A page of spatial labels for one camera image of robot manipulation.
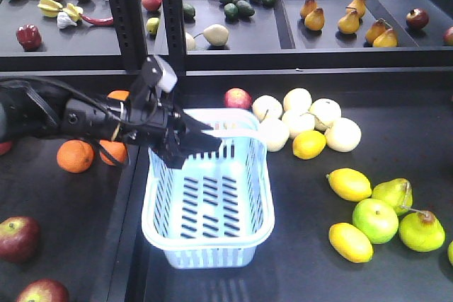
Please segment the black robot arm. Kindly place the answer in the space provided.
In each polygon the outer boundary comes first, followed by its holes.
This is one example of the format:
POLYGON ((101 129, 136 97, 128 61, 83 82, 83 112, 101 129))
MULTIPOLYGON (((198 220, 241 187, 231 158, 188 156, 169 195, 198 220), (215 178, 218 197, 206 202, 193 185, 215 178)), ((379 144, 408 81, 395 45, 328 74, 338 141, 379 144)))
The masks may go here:
POLYGON ((171 95, 137 79, 126 100, 86 95, 51 78, 1 78, 1 141, 68 137, 122 142, 151 149, 169 168, 188 156, 219 150, 210 126, 173 103, 171 95))

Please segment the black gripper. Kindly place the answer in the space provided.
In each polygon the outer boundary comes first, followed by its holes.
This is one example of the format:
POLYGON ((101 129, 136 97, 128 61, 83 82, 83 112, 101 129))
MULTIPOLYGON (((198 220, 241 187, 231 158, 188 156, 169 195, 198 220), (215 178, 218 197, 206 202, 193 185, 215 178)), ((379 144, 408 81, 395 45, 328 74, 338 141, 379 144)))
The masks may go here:
POLYGON ((218 151, 222 140, 206 131, 212 128, 176 105, 159 101, 133 108, 119 100, 118 141, 151 150, 168 168, 181 169, 188 155, 218 151))

